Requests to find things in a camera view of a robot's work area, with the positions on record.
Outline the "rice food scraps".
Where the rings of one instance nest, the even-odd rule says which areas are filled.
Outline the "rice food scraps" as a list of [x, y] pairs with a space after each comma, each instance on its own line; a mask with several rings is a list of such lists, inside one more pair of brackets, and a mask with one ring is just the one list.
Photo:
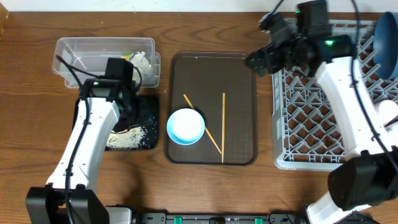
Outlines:
[[107, 150], [135, 151], [153, 149], [157, 145], [156, 132], [145, 127], [111, 133], [106, 143]]

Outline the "light blue bowl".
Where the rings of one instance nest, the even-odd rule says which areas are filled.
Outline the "light blue bowl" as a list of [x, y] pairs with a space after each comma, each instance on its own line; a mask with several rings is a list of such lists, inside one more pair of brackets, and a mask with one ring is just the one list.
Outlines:
[[182, 108], [170, 115], [166, 128], [174, 143], [187, 146], [201, 139], [205, 132], [205, 121], [199, 112]]

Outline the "dark blue plate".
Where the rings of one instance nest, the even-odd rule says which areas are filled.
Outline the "dark blue plate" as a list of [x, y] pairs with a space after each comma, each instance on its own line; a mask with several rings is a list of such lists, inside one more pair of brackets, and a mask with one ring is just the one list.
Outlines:
[[385, 12], [377, 22], [373, 49], [377, 51], [374, 63], [381, 67], [377, 71], [383, 80], [397, 78], [397, 13]]

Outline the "pink cup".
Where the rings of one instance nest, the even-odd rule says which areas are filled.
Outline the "pink cup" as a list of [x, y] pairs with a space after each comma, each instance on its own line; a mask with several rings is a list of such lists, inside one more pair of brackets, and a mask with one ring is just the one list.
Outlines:
[[374, 105], [380, 122], [385, 125], [397, 116], [398, 105], [392, 100], [383, 100]]

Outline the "yellow snack wrapper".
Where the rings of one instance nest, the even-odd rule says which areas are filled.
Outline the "yellow snack wrapper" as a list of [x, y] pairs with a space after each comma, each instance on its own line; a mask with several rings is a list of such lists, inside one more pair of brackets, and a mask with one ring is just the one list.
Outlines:
[[125, 60], [129, 60], [130, 58], [132, 58], [134, 56], [134, 54], [128, 54], [128, 55], [122, 55], [121, 58], [125, 59]]

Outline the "light green cup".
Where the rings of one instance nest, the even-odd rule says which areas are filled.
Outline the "light green cup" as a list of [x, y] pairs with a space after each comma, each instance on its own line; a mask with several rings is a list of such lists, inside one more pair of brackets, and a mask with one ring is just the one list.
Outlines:
[[387, 135], [392, 145], [397, 145], [398, 142], [398, 122], [395, 122], [387, 127]]

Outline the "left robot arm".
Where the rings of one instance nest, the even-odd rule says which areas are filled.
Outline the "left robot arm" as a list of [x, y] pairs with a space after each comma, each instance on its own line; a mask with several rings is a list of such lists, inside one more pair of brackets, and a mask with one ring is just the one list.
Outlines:
[[104, 75], [90, 75], [79, 86], [75, 120], [63, 156], [43, 187], [31, 187], [25, 204], [32, 223], [134, 223], [131, 208], [104, 206], [96, 196], [106, 143], [121, 113], [137, 115], [137, 68], [109, 58]]

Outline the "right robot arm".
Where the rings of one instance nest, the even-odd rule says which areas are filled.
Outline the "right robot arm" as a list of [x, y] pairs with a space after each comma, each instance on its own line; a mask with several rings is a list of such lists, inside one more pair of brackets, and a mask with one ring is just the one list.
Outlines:
[[344, 164], [328, 175], [328, 192], [309, 205], [305, 223], [343, 223], [364, 209], [397, 197], [397, 141], [387, 132], [361, 77], [358, 40], [333, 35], [325, 1], [297, 6], [297, 30], [277, 10], [258, 25], [269, 45], [252, 52], [246, 65], [259, 75], [285, 67], [309, 68], [331, 105], [343, 138]]

